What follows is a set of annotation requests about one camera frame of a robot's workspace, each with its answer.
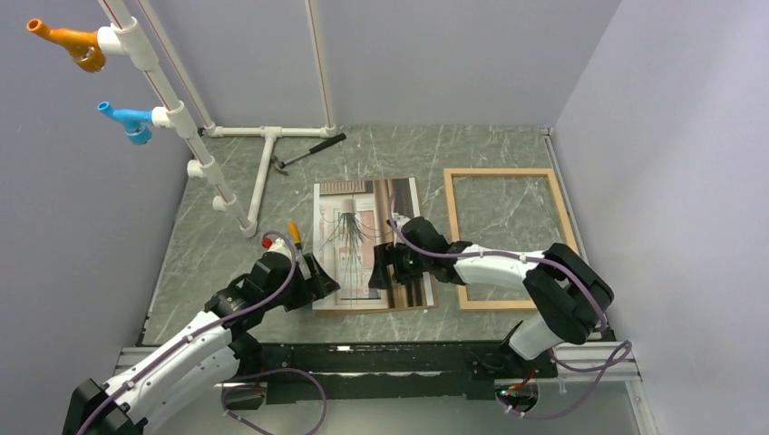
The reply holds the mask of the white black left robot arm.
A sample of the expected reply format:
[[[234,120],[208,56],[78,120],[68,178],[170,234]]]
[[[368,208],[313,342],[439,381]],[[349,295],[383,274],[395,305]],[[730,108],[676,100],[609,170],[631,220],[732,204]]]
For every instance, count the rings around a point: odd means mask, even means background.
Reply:
[[[310,305],[339,290],[311,254],[267,252],[214,294],[173,339],[110,380],[73,392],[65,434],[150,434],[215,384],[292,372],[284,354],[264,354],[249,329],[276,307]]]

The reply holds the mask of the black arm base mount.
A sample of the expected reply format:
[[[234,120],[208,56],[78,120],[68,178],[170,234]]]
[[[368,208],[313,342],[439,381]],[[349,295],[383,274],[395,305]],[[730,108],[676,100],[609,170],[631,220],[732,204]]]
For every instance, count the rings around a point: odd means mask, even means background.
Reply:
[[[263,343],[256,361],[222,386],[225,405],[252,410],[298,401],[463,397],[492,400],[507,384],[556,378],[496,341]]]

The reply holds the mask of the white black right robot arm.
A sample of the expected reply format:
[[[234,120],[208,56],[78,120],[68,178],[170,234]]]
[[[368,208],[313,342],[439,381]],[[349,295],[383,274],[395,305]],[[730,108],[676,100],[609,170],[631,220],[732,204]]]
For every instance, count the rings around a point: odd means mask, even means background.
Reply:
[[[502,369],[521,376],[535,359],[562,343],[584,344],[608,325],[614,300],[610,286],[569,246],[515,252],[467,241],[448,241],[424,217],[391,225],[394,241],[374,249],[368,285],[385,290],[430,275],[454,285],[495,285],[522,289],[536,314],[515,326],[500,351]]]

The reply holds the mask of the wooden picture frame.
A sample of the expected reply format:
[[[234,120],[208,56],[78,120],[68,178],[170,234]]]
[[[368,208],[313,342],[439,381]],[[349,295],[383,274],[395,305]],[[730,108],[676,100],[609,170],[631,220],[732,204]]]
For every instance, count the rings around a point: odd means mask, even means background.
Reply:
[[[571,247],[577,254],[580,254],[578,240],[575,237],[574,229],[571,224],[569,212],[566,207],[566,201],[561,193],[560,185],[553,169],[515,169],[515,168],[448,168],[443,171],[445,194],[448,207],[449,228],[452,241],[460,239],[459,218],[457,215],[456,198],[454,193],[453,178],[460,177],[543,177],[550,187],[551,195],[554,199],[556,211],[558,212],[560,227],[565,239],[565,243]],[[486,312],[486,311],[532,311],[536,308],[531,300],[470,300],[468,298],[467,288],[464,285],[457,285],[458,306],[464,312]]]

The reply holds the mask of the yellow handled screwdriver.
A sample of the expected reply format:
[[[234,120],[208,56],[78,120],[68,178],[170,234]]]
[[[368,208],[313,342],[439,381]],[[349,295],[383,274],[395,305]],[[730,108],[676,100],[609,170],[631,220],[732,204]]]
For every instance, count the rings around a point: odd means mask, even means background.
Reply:
[[[304,257],[304,250],[302,245],[302,238],[300,236],[297,224],[295,221],[291,220],[288,222],[288,229],[290,232],[290,235],[293,237],[294,240],[294,247],[299,253],[298,256],[298,265],[300,268],[300,271],[302,273],[302,276],[304,279],[308,279],[311,277],[311,272],[308,268],[307,261]]]

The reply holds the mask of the plant photo print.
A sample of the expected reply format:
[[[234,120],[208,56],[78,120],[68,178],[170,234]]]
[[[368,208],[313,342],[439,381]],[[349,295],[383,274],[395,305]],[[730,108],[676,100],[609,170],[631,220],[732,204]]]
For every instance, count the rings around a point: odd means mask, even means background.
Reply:
[[[437,305],[432,278],[390,290],[368,288],[374,247],[394,243],[390,217],[422,215],[415,177],[318,182],[313,187],[312,252],[341,288],[312,308]]]

